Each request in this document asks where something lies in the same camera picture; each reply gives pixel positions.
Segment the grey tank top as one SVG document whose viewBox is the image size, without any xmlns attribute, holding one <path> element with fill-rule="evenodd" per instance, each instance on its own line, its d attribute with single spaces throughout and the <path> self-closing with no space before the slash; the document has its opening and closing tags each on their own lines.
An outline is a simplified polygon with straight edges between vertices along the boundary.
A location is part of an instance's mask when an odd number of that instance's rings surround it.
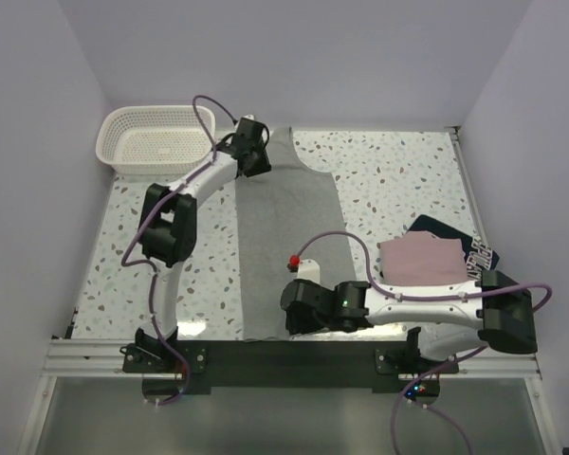
<svg viewBox="0 0 569 455">
<path fill-rule="evenodd" d="M 272 133 L 266 153 L 269 172 L 235 181 L 246 340 L 288 337 L 280 298 L 294 277 L 289 258 L 300 249 L 319 264 L 327 288 L 356 276 L 332 174 L 300 160 L 289 127 Z"/>
</svg>

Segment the pink tank top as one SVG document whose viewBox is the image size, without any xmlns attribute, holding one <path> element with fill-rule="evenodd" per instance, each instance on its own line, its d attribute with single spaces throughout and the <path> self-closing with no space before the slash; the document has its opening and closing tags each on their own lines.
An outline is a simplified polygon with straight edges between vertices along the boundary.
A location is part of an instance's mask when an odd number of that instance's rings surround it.
<svg viewBox="0 0 569 455">
<path fill-rule="evenodd" d="M 379 253 L 386 284 L 437 286 L 468 279 L 460 240 L 440 239 L 428 232 L 411 232 L 381 243 Z"/>
</svg>

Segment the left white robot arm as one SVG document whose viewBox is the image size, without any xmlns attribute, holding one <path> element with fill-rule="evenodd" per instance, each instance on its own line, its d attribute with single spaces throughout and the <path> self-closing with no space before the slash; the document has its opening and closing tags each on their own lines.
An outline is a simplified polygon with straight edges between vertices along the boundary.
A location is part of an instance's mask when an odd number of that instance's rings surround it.
<svg viewBox="0 0 569 455">
<path fill-rule="evenodd" d="M 157 372 L 169 371 L 177 361 L 176 299 L 183 264 L 197 240 L 198 210 L 217 190 L 239 176 L 271 170 L 266 145 L 269 131 L 253 118 L 240 118 L 190 172 L 168 186 L 154 184 L 145 194 L 141 235 L 142 255 L 157 268 L 151 283 L 150 318 L 138 328 L 135 343 L 144 360 Z"/>
</svg>

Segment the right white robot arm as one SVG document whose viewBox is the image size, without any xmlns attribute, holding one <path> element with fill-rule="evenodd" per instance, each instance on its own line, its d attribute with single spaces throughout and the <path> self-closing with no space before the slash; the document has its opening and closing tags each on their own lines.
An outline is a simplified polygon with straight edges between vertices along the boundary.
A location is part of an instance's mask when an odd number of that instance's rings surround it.
<svg viewBox="0 0 569 455">
<path fill-rule="evenodd" d="M 439 286 L 348 281 L 328 289 L 297 278 L 284 288 L 280 305 L 292 336 L 354 333 L 392 323 L 417 329 L 414 343 L 403 350 L 406 366 L 417 373 L 484 346 L 511 355 L 538 350 L 529 288 L 495 270 L 478 281 Z"/>
</svg>

